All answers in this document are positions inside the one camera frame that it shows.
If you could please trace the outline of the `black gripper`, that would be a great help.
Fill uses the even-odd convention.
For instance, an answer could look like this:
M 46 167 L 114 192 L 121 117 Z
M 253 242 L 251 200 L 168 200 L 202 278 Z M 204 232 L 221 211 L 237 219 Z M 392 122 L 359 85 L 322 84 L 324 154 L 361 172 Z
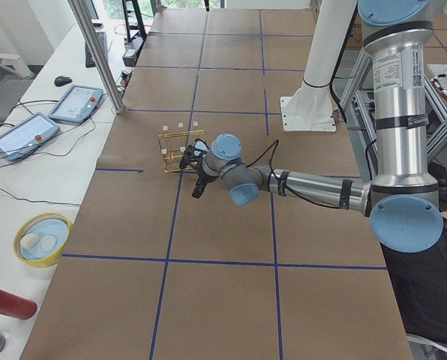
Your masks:
M 203 195 L 207 184 L 213 182 L 213 177 L 207 174 L 203 169 L 205 154 L 206 151 L 194 150 L 190 157 L 190 166 L 196 170 L 198 175 L 198 179 L 191 194 L 191 196 L 196 199 L 199 199 Z

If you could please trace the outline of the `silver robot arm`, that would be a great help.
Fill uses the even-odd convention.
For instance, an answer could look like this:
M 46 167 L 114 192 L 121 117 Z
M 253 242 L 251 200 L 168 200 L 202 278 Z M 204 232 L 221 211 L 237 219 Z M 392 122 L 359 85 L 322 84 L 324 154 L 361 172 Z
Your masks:
M 324 1 L 301 86 L 280 99 L 285 131 L 329 131 L 338 108 L 363 182 L 247 165 L 230 134 L 195 139 L 180 168 L 196 170 L 193 196 L 224 182 L 242 206 L 263 191 L 370 219 L 379 242 L 402 253 L 432 247 L 443 232 L 437 180 L 428 173 L 423 48 L 433 34 L 434 1 Z

